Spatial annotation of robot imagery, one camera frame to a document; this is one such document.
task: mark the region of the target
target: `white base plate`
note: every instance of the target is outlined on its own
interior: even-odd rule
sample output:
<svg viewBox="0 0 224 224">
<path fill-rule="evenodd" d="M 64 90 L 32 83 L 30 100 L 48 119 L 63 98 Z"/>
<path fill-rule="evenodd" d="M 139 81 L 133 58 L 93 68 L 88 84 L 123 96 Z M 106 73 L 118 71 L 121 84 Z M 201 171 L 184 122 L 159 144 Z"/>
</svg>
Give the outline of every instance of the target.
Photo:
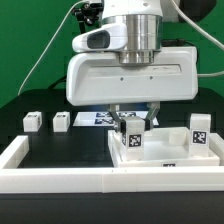
<svg viewBox="0 0 224 224">
<path fill-rule="evenodd" d="M 108 145 L 115 167 L 164 167 L 164 166 L 219 166 L 220 158 L 214 153 L 214 145 L 209 149 L 208 157 L 189 157 L 188 144 L 173 146 L 169 144 L 172 130 L 187 128 L 159 128 L 145 132 L 144 159 L 123 161 L 120 152 L 120 134 L 109 131 Z"/>
<path fill-rule="evenodd" d="M 117 112 L 118 116 L 119 113 L 126 113 L 128 116 L 128 113 L 135 113 L 136 116 L 140 117 L 140 118 L 145 118 L 148 111 L 119 111 Z M 75 122 L 73 124 L 73 126 L 95 126 L 95 127 L 102 127 L 102 126 L 113 126 L 114 123 L 109 122 L 112 120 L 112 117 L 109 115 L 108 116 L 108 112 L 79 112 L 78 115 L 76 116 Z M 153 120 L 153 124 L 154 126 L 159 125 L 157 119 L 155 118 Z"/>
</svg>

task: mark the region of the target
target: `white cable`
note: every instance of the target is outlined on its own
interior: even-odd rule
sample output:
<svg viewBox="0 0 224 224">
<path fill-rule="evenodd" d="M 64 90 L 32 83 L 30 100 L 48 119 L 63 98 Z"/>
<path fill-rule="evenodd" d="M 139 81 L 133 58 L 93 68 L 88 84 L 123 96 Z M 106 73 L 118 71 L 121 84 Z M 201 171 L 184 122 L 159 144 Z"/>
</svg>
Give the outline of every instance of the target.
<svg viewBox="0 0 224 224">
<path fill-rule="evenodd" d="M 56 30 L 55 34 L 53 35 L 53 37 L 51 38 L 50 42 L 48 43 L 48 45 L 46 46 L 45 50 L 43 51 L 43 53 L 40 55 L 39 59 L 37 60 L 37 62 L 35 63 L 35 65 L 32 67 L 32 69 L 30 70 L 30 72 L 28 73 L 28 75 L 26 76 L 26 78 L 24 79 L 19 92 L 18 92 L 18 96 L 20 95 L 24 85 L 26 84 L 27 80 L 29 79 L 29 77 L 31 76 L 31 74 L 33 73 L 33 71 L 35 70 L 35 68 L 37 67 L 37 65 L 40 63 L 40 61 L 42 60 L 43 56 L 45 55 L 45 53 L 47 52 L 47 50 L 49 49 L 50 45 L 52 44 L 52 42 L 54 41 L 55 37 L 57 36 L 57 34 L 59 33 L 59 31 L 61 30 L 62 26 L 64 25 L 66 19 L 68 18 L 68 16 L 71 13 L 71 10 L 77 6 L 78 4 L 81 3 L 86 3 L 89 2 L 88 0 L 83 0 L 83 1 L 79 1 L 77 3 L 75 3 L 67 12 L 67 14 L 65 15 L 64 19 L 62 20 L 61 24 L 59 25 L 58 29 Z"/>
<path fill-rule="evenodd" d="M 224 51 L 224 45 L 219 42 L 217 39 L 212 37 L 210 34 L 205 32 L 201 27 L 199 27 L 197 24 L 195 24 L 190 18 L 188 18 L 177 6 L 177 4 L 174 2 L 174 0 L 171 0 L 171 3 L 173 4 L 175 10 L 178 12 L 178 14 L 194 29 L 196 29 L 199 33 L 201 33 L 204 37 L 206 37 L 208 40 L 210 40 L 212 43 L 214 43 L 216 46 L 221 48 Z"/>
<path fill-rule="evenodd" d="M 177 4 L 174 2 L 174 0 L 171 0 L 171 3 L 173 4 L 175 10 L 178 12 L 178 14 L 189 24 L 191 25 L 194 29 L 196 29 L 200 34 L 202 34 L 205 38 L 210 40 L 212 43 L 214 43 L 216 46 L 218 46 L 220 49 L 224 50 L 224 45 L 219 42 L 217 39 L 212 37 L 210 34 L 205 32 L 201 27 L 199 27 L 197 24 L 195 24 L 190 18 L 188 18 L 177 6 Z M 224 75 L 224 71 L 221 72 L 216 72 L 216 73 L 211 73 L 211 74 L 198 74 L 198 77 L 216 77 L 216 76 L 221 76 Z"/>
<path fill-rule="evenodd" d="M 217 77 L 224 75 L 224 71 L 222 72 L 216 72 L 216 73 L 211 73 L 211 74 L 198 74 L 199 78 L 212 78 L 212 77 Z"/>
</svg>

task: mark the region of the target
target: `green background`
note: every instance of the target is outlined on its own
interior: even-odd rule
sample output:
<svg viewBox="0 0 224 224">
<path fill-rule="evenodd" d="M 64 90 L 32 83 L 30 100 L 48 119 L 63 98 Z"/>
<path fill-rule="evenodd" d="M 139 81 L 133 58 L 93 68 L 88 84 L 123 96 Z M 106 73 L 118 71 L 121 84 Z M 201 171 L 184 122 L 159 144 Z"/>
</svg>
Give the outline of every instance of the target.
<svg viewBox="0 0 224 224">
<path fill-rule="evenodd" d="M 0 0 L 0 107 L 16 97 L 24 78 L 75 2 Z M 218 0 L 216 8 L 199 25 L 224 43 L 224 0 Z M 224 70 L 224 52 L 189 25 L 167 23 L 163 32 L 164 38 L 185 38 L 198 46 L 198 73 Z M 73 55 L 72 38 L 78 34 L 78 23 L 70 16 L 23 91 L 47 88 L 66 74 Z M 224 96 L 224 76 L 201 78 L 199 86 L 211 88 Z"/>
</svg>

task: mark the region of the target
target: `cable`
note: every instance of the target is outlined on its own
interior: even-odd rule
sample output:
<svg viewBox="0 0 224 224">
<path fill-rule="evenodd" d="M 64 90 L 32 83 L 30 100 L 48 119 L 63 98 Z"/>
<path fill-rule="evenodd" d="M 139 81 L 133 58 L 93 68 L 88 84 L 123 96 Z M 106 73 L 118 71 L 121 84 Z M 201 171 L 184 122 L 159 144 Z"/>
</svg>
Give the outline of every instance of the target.
<svg viewBox="0 0 224 224">
<path fill-rule="evenodd" d="M 211 74 L 198 74 L 199 78 L 212 78 L 212 77 L 217 77 L 224 75 L 224 71 L 222 72 L 216 72 L 216 73 L 211 73 Z"/>
<path fill-rule="evenodd" d="M 220 49 L 222 49 L 224 51 L 224 45 L 219 42 L 217 39 L 215 39 L 214 37 L 212 37 L 210 34 L 208 34 L 207 32 L 205 32 L 201 27 L 199 27 L 197 24 L 195 24 L 189 17 L 187 17 L 177 6 L 177 4 L 174 2 L 174 0 L 170 0 L 171 3 L 174 6 L 174 9 L 177 11 L 177 13 L 190 25 L 192 26 L 194 29 L 196 29 L 200 34 L 202 34 L 205 38 L 207 38 L 208 40 L 210 40 L 213 44 L 215 44 L 216 46 L 218 46 Z M 216 73 L 211 73 L 211 74 L 198 74 L 198 77 L 217 77 L 217 76 L 221 76 L 224 75 L 224 71 L 221 72 L 216 72 Z"/>
<path fill-rule="evenodd" d="M 64 25 L 66 19 L 68 18 L 71 10 L 77 6 L 78 4 L 81 3 L 86 3 L 89 2 L 88 0 L 83 0 L 83 1 L 79 1 L 77 3 L 75 3 L 67 12 L 67 14 L 65 15 L 64 19 L 62 20 L 61 24 L 59 25 L 58 29 L 56 30 L 55 34 L 53 35 L 53 37 L 51 38 L 50 42 L 48 43 L 48 45 L 46 46 L 46 48 L 44 49 L 43 53 L 40 55 L 39 59 L 37 60 L 37 62 L 35 63 L 35 65 L 32 67 L 32 69 L 30 70 L 30 72 L 28 73 L 28 75 L 26 76 L 26 78 L 24 79 L 22 85 L 20 86 L 19 92 L 18 92 L 18 96 L 20 95 L 24 85 L 26 84 L 27 80 L 29 79 L 29 77 L 31 76 L 31 74 L 33 73 L 33 71 L 35 70 L 35 68 L 37 67 L 37 65 L 40 63 L 40 61 L 42 60 L 43 56 L 45 55 L 45 53 L 47 52 L 47 50 L 49 49 L 50 45 L 52 44 L 52 42 L 54 41 L 55 37 L 57 36 L 57 34 L 59 33 L 59 31 L 61 30 L 62 26 Z"/>
<path fill-rule="evenodd" d="M 51 90 L 54 89 L 59 83 L 66 82 L 67 76 L 63 76 L 62 78 L 58 79 L 56 82 L 52 83 L 47 89 Z"/>
<path fill-rule="evenodd" d="M 224 51 L 224 45 L 219 42 L 217 39 L 212 37 L 210 34 L 205 32 L 201 27 L 199 27 L 197 24 L 195 24 L 190 18 L 188 18 L 177 6 L 177 4 L 174 2 L 174 0 L 171 0 L 171 3 L 173 4 L 175 10 L 178 12 L 178 14 L 194 29 L 196 29 L 200 34 L 202 34 L 204 37 L 206 37 L 208 40 L 210 40 L 212 43 L 214 43 L 216 46 L 218 46 L 220 49 Z"/>
</svg>

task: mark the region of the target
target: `black table surface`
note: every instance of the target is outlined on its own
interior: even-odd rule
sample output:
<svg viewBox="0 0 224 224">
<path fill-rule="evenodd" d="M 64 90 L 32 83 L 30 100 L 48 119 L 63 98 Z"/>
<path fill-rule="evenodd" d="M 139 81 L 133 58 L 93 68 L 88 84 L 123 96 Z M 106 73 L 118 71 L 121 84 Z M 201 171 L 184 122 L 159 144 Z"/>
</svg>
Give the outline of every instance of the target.
<svg viewBox="0 0 224 224">
<path fill-rule="evenodd" d="M 64 90 L 32 90 L 0 109 L 0 152 L 23 132 L 28 112 L 41 111 L 43 125 L 28 133 L 23 168 L 112 167 L 108 127 L 72 127 L 54 133 L 56 112 L 106 111 L 107 106 L 73 107 Z M 126 104 L 123 111 L 147 110 Z M 211 132 L 224 137 L 224 98 L 201 88 L 192 101 L 162 102 L 159 127 L 189 127 L 191 113 L 212 115 Z M 143 192 L 111 194 L 0 194 L 0 223 L 223 223 L 224 192 Z"/>
</svg>

